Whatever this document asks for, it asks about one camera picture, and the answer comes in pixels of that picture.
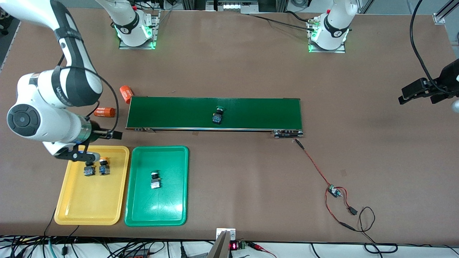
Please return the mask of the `orange cylinder marked 4680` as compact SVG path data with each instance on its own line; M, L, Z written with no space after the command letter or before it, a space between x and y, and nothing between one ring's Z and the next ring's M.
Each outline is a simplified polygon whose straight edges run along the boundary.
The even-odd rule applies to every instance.
M134 93L133 93L133 90L131 89L131 87L129 87L128 85L123 85L122 87L120 87L120 93L124 99L124 102L126 104L130 104L131 103L131 99L132 97L134 96Z
M114 118L116 116L116 109L112 107L98 107L93 111L94 116Z

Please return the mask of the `red clip lead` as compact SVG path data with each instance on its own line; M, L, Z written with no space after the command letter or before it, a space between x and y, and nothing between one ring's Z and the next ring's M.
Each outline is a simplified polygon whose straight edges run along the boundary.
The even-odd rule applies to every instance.
M274 253L271 253L270 251L267 251L265 248L261 247L260 245L254 243L254 242L246 242L247 246L256 250L256 251L259 251L259 252L262 252L262 253L267 253L269 255L272 255L274 258L277 258L276 255L274 255Z

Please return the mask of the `green plastic tray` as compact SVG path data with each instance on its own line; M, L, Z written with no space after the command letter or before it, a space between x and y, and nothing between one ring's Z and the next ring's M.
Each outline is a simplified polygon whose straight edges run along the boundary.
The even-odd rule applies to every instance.
M189 149L141 146L133 149L124 222L129 227L181 226L186 222ZM151 189L151 171L161 187Z

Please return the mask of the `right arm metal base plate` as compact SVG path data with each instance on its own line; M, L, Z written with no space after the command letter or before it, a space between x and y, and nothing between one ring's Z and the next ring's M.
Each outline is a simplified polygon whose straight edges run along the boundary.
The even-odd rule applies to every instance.
M131 34L121 34L118 29L119 49L156 49L160 16L148 13L139 15L139 24L131 31Z

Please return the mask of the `aluminium profile rail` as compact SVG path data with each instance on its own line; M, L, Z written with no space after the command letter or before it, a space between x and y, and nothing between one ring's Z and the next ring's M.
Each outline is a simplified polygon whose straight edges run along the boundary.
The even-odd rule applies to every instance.
M435 24L444 24L445 18L459 7L459 0L448 0L436 13L433 13Z

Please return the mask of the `green conveyor belt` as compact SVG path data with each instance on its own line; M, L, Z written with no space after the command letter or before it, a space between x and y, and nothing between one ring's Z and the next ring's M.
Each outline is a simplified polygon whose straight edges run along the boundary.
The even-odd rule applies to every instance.
M212 122L224 108L220 125ZM303 136L300 99L139 97L131 99L126 129L133 131L268 132L274 138Z

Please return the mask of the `white electrical device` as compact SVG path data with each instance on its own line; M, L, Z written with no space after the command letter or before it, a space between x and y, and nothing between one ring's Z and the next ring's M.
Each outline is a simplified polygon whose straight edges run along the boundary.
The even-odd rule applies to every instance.
M206 0L206 10L231 11L242 14L259 12L258 0Z

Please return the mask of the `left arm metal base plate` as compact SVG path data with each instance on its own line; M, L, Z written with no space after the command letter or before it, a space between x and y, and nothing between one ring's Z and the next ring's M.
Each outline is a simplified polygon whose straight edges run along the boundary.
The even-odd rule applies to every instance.
M335 29L328 31L324 25L324 18L316 16L309 19L307 28L308 31L308 49L309 52L322 53L345 53L346 36L349 33L349 28Z

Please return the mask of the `yellow plastic tray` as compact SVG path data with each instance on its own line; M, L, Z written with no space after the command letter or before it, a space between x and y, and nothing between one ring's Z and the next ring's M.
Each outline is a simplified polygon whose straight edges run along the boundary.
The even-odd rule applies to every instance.
M125 146L93 145L96 152L108 159L110 174L85 176L85 163L69 161L59 195L54 220L60 225L116 224L120 218L130 150Z

